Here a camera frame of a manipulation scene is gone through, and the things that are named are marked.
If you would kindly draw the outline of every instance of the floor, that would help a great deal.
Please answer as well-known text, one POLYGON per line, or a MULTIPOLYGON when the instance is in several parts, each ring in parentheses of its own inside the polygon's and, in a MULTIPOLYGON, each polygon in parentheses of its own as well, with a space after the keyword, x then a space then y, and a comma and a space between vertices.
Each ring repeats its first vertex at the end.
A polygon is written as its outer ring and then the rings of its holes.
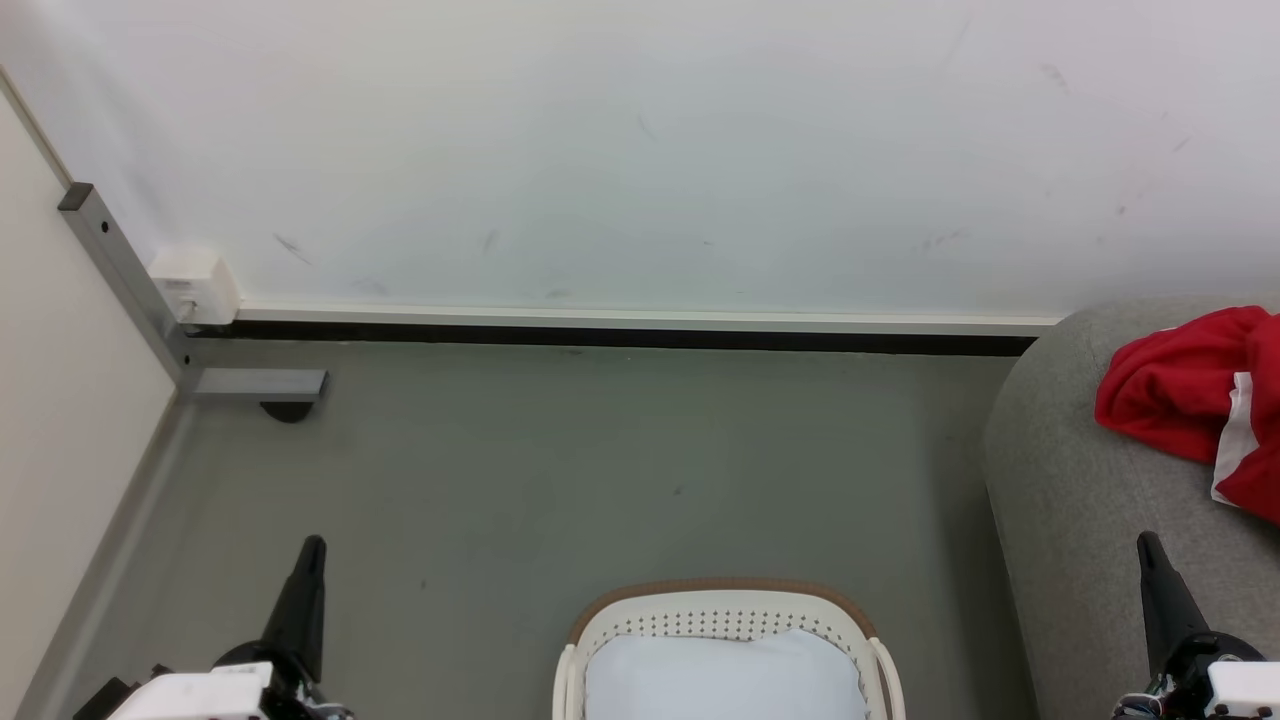
POLYGON ((76 693, 257 637, 329 542, 323 687, 367 719, 545 719, 575 616, 618 585, 826 583, 915 717, 1033 715, 978 439, 1012 359, 224 343, 323 366, 298 425, 209 406, 76 693))

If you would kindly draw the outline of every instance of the metal bracket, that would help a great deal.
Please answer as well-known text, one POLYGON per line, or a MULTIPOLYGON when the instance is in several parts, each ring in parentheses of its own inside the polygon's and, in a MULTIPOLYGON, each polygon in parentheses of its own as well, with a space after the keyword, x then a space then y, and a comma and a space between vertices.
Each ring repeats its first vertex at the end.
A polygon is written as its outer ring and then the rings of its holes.
POLYGON ((319 402, 328 370, 205 366, 198 343, 173 316, 92 184, 73 182, 58 210, 183 397, 259 402, 284 423, 301 420, 319 402))

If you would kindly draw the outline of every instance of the black caster wheel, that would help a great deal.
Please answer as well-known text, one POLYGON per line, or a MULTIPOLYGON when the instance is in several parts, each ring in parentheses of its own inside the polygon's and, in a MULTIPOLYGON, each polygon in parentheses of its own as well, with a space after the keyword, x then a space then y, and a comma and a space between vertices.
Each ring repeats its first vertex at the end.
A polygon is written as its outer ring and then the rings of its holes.
POLYGON ((315 402, 259 402, 262 410, 270 415, 274 420, 282 423, 294 424, 301 423, 311 414, 311 406, 315 402))

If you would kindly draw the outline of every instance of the gray couch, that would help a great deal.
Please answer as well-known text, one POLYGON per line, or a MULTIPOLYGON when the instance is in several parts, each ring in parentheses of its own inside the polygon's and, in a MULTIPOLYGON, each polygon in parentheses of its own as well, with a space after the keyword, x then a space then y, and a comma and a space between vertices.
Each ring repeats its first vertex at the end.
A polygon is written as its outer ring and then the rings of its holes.
POLYGON ((1075 314, 1018 361, 986 434, 987 486, 1042 720, 1110 717, 1149 679, 1140 530, 1156 530, 1204 619, 1280 660, 1280 528, 1208 498, 1211 470, 1093 421, 1111 355, 1230 305, 1126 301, 1075 314))

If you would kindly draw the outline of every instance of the red cloth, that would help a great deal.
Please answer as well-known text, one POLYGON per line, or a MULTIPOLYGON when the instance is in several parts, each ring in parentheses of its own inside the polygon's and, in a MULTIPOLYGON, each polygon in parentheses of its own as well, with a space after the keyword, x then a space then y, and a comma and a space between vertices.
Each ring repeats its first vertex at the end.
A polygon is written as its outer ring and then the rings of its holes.
POLYGON ((1165 452, 1213 464, 1236 373, 1252 375, 1249 424, 1258 448, 1215 489, 1280 524, 1280 315, 1228 307, 1130 342, 1098 386, 1094 418, 1165 452))

